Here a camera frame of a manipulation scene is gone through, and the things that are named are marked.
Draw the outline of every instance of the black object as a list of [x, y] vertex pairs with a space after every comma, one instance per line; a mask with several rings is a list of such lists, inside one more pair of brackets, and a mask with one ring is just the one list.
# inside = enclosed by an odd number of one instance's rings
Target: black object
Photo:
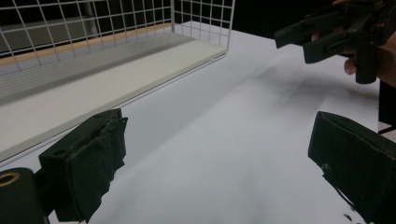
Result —
[[351, 119], [318, 112], [308, 157], [367, 223], [396, 223], [396, 143]]
[[60, 221], [88, 222], [124, 165], [126, 122], [119, 109], [94, 115], [39, 155], [35, 175], [26, 168], [2, 172], [0, 180], [18, 178], [0, 182], [0, 222], [48, 223], [53, 210]]
[[351, 0], [325, 7], [277, 31], [274, 36], [276, 46], [281, 48], [320, 33], [319, 40], [303, 45], [306, 63], [317, 63], [345, 49], [354, 49], [357, 60], [356, 82], [372, 83], [376, 80], [377, 68], [375, 46], [384, 45], [393, 34], [389, 18], [396, 11], [395, 8], [396, 0]]

